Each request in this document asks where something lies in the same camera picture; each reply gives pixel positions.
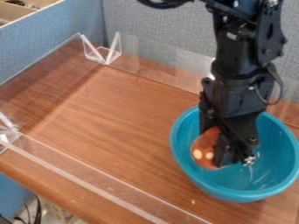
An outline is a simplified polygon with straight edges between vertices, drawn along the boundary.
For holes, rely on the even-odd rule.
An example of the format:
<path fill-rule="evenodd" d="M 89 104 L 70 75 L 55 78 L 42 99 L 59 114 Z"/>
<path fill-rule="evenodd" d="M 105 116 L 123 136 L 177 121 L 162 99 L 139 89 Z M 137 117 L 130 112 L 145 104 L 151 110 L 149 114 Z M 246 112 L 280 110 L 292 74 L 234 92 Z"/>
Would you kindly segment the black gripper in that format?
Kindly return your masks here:
<path fill-rule="evenodd" d="M 249 79 L 202 80 L 201 134 L 217 140 L 214 164 L 218 168 L 242 163 L 253 165 L 260 145 L 258 117 L 272 104 L 276 80 L 270 76 Z"/>

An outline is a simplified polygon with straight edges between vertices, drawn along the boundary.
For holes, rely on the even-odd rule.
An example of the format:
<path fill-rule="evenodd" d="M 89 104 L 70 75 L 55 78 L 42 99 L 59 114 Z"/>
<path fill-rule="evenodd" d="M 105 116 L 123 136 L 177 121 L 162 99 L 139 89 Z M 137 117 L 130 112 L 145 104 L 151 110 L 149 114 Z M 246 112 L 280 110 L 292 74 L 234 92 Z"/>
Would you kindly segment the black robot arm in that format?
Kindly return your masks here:
<path fill-rule="evenodd" d="M 274 60 L 284 56 L 285 0 L 201 0 L 213 14 L 217 57 L 201 81 L 201 136 L 191 147 L 197 164 L 218 170 L 253 165 L 260 146 L 258 118 L 277 103 L 284 81 Z"/>

